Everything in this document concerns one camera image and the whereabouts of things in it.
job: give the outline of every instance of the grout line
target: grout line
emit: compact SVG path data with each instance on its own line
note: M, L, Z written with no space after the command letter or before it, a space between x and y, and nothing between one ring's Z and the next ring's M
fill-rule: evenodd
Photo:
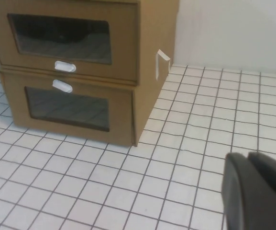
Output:
M108 145L109 145L109 144L106 144L106 147L105 147L104 151L102 152L101 156L99 157L99 159L98 159L97 163L94 165L94 167L93 167L93 169L92 169L92 171L91 171L91 173L90 173L90 175L89 175L88 179L86 180L86 182L85 182L84 186L82 187L81 191L79 192L78 196L76 197L75 202L73 203L73 205L72 205L72 207L70 208L70 210L69 210L68 214L66 215L66 217L65 217L65 219L63 220L62 224L60 225L59 230L62 228L62 226L64 225L64 223L65 223L66 219L68 218L68 216L70 215L71 211L73 210L73 208L74 208L75 204L76 204L76 203L77 203L77 201L78 201L78 198L80 197L81 193L82 193L82 192L83 192L83 190L85 189L85 187L86 187L86 185L87 185L88 181L90 181L90 178L91 178L91 176L92 176L92 174L93 174L93 172L94 172L95 168L98 166L99 161L101 160L101 158L103 157L104 153L106 152Z
M200 87L201 81L202 81L202 77L201 77L200 80L199 80L199 85L198 85L198 88L197 88L197 90L196 90L197 93L198 93L198 91L199 91L199 87ZM185 134L186 134L186 131L187 131L187 128L188 128L188 123L189 123L189 120L190 120L190 117L191 117L191 114L192 114L192 111L193 111L193 107L194 107L194 105L195 105L196 97L197 97L197 95L198 95L197 93L196 93L195 96L194 96L193 104L192 104L192 107L191 107L191 110L190 110L190 113L189 113L189 116L188 116L188 119L187 119L186 127L185 127L184 133L183 133L183 135L182 135L181 142L180 142L180 144L179 144L179 148L178 148L178 151L177 151L177 156L176 156L176 159L175 159L175 164L174 164L174 167L173 167L173 170L172 170L172 173L171 173L169 182L168 182L168 186L167 186L167 189L166 189L166 194L165 194L164 201L163 201L163 204L162 204L160 213L159 213L159 218L158 218L158 221L157 221L155 230L157 230L157 228L158 228L158 226L159 226L159 220L161 219L161 215L162 215L162 212L163 212L163 208L164 208L165 202L166 202L166 200L167 200L167 193L168 193L168 190L169 190L170 185L171 185L171 181L172 181L172 178L173 178L173 175L174 175L174 171L175 171L175 168L176 168L176 164L177 164L177 160L178 160L179 153L180 153L180 150L181 150L181 146L182 146L183 140L184 140L184 138L185 138Z
M221 78L220 78L220 83L219 83L218 89L220 88L222 75L223 75L223 70L222 70L222 72L221 72ZM211 116L211 119L210 119L210 127L211 127L213 115L214 115L214 110L212 111L212 116ZM210 129L208 130L208 134L207 134L207 140L206 140L206 144L205 144L205 148L204 148L204 154L203 154L202 161L201 161L201 168L203 167L203 163L204 163L204 159L205 159L205 155L206 155L206 148L207 148L207 142L208 142L208 139L209 139L209 135L210 135ZM199 178L198 178L198 183L197 183L197 186L198 186L198 187L199 187L199 183L200 183L200 176L201 176L201 171L199 171ZM196 189L196 191L195 191L194 201L193 201L193 207L195 207L195 202L196 202L196 198L197 198L197 193L198 193L198 189ZM190 227L191 227L192 218L193 218L193 212L194 212L194 209L191 211L190 222L189 222L188 230L189 230Z
M260 144L260 101L261 101L261 73L259 75L259 103L258 103L258 130L257 130L257 152L259 151L259 144Z
M185 71L184 71L184 73L183 73L181 82L182 82L182 80L183 80L183 78L184 78L184 76L185 76L185 73L186 73L187 69L188 69L188 67L186 67L186 69L185 69ZM166 122L167 122L167 118L168 118L168 116L169 116L169 114L170 114L170 111L171 111L171 109L172 109L173 104L174 104L174 102L172 102L171 105L170 105L170 110L169 110L169 112L167 113L167 116L166 116L166 119L165 119L165 121L164 121L164 124L162 125L161 132L160 132L160 134L159 134L159 137L158 137L158 139L157 139L157 141L156 141L156 144L155 144L155 148L153 149L153 152L152 152L152 155L151 155L151 159L153 158L155 149L156 149L156 147L157 147L157 145L158 145L158 143L159 143L159 140L160 140L162 131L163 131L164 126L165 126L165 124L166 124ZM126 228L126 225L127 225L127 223L128 223L128 219L129 219L129 216L130 216L130 214L132 213L133 206L134 206L134 204L135 204L135 202L136 202L136 199L137 199L137 197L138 197L138 193L140 192L140 189L141 189L142 184L143 184L143 182L144 182L144 178L145 178L145 176L146 176L146 173L147 173L147 170L148 170L148 168L149 168L150 163L151 163L151 160L150 160L150 161L148 162L148 164L147 164L145 173L144 173L144 175L143 175L143 178L142 178L141 183L140 183L140 185L139 185L137 194L136 194L136 196L135 196L135 198L134 198L134 200L133 200L132 206L131 206L131 208L130 208L129 215L127 216L126 222L125 222L125 224L124 224L122 230L125 230L125 228Z

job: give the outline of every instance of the stacked drawers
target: stacked drawers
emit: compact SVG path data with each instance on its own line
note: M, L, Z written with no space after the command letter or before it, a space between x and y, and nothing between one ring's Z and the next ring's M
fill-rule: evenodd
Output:
M150 17L160 6L169 13ZM14 122L136 145L168 74L157 51L173 59L177 10L178 0L0 0Z

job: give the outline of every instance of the white drawer handle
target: white drawer handle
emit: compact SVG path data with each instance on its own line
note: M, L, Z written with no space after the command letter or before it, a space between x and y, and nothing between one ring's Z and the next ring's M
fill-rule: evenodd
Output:
M64 72L75 72L76 66L71 63L63 62L63 61L56 61L55 62L55 69Z
M72 86L70 86L69 84L66 84L60 80L53 80L53 87L55 87L56 89L59 89L63 92L67 92L67 93L70 93L73 91Z

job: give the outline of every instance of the cardboard box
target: cardboard box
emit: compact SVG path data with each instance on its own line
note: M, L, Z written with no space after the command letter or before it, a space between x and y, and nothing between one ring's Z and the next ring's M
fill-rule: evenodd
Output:
M0 65L54 73L55 62L63 61L76 66L65 76L137 85L149 77L144 68L155 74L150 64L175 27L178 5L179 0L0 0ZM70 37L52 42L54 33Z
M173 64L178 5L178 0L0 0L0 79L15 124L137 145ZM20 53L9 13L107 21L111 65ZM59 60L76 71L56 71ZM68 84L71 93L55 89L54 80ZM72 101L80 101L78 115Z

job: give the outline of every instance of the black object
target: black object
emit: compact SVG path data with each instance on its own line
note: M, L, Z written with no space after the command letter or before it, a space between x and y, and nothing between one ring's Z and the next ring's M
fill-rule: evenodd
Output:
M56 43L77 43L90 33L109 33L104 21L52 16L8 14L18 35Z
M222 198L228 230L276 230L276 161L258 152L228 154Z

